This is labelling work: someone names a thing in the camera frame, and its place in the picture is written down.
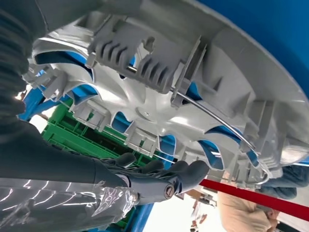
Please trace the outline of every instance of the red rope barrier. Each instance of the red rope barrier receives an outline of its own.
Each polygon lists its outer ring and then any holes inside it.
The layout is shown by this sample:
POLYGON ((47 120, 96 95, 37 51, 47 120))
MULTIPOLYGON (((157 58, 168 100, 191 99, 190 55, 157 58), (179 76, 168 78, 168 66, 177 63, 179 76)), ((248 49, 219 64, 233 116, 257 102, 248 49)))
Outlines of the red rope barrier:
POLYGON ((203 180, 201 186, 214 189, 220 192, 243 198, 245 200, 276 209, 280 212, 289 214, 297 218, 309 221, 309 207, 284 201, 278 198, 266 196, 257 192, 248 191, 240 188, 235 188, 230 185, 222 184, 212 180, 203 180))

